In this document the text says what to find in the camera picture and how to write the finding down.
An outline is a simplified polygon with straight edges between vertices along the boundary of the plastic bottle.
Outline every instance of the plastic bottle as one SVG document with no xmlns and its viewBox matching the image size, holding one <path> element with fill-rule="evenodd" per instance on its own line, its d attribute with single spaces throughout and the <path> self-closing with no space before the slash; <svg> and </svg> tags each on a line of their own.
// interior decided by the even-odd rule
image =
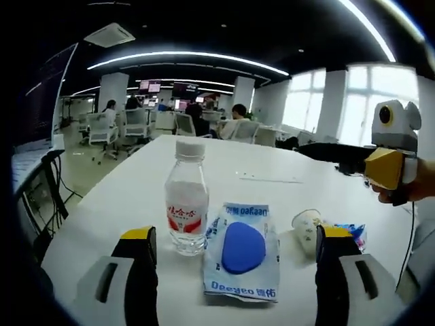
<svg viewBox="0 0 435 326">
<path fill-rule="evenodd" d="M 177 141 L 177 162 L 165 184 L 167 219 L 175 248 L 186 256 L 203 252 L 209 191 L 204 181 L 205 145 Z"/>
</svg>

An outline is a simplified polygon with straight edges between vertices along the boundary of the hand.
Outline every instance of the hand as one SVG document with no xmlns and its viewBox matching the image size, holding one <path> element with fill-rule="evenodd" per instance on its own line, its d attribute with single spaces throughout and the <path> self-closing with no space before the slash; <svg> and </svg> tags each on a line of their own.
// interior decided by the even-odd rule
<svg viewBox="0 0 435 326">
<path fill-rule="evenodd" d="M 419 159 L 417 177 L 413 182 L 403 185 L 403 189 L 407 193 L 410 202 L 417 202 L 424 198 L 435 196 L 434 175 L 434 163 Z M 374 192 L 379 193 L 378 199 L 380 202 L 391 204 L 391 200 L 388 198 L 388 190 L 377 185 L 372 185 L 372 189 Z"/>
</svg>

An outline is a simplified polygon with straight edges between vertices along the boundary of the white bottle cap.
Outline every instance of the white bottle cap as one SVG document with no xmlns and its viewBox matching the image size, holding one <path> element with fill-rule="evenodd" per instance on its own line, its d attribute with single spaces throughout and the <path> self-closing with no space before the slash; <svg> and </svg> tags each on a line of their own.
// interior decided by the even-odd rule
<svg viewBox="0 0 435 326">
<path fill-rule="evenodd" d="M 205 145 L 201 143 L 177 141 L 175 158 L 185 162 L 200 162 L 204 159 Z"/>
</svg>

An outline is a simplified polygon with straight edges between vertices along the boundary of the bright window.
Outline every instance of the bright window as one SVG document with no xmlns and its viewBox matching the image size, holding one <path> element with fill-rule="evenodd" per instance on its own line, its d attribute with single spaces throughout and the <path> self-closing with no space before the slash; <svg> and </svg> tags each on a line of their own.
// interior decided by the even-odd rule
<svg viewBox="0 0 435 326">
<path fill-rule="evenodd" d="M 371 145 L 376 106 L 390 100 L 399 100 L 404 107 L 410 101 L 418 106 L 417 76 L 412 68 L 350 67 L 339 141 L 356 146 Z"/>
<path fill-rule="evenodd" d="M 285 101 L 283 124 L 315 132 L 324 97 L 326 70 L 293 76 Z"/>
</svg>

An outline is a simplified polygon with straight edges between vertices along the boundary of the air conditioning vent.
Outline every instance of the air conditioning vent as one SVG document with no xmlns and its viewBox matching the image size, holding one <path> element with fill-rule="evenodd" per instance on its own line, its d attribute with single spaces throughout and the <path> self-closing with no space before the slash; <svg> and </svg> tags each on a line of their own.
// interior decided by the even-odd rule
<svg viewBox="0 0 435 326">
<path fill-rule="evenodd" d="M 110 48 L 111 46 L 116 46 L 121 43 L 134 41 L 135 37 L 116 22 L 112 22 L 106 27 L 86 36 L 84 40 L 96 46 Z"/>
</svg>

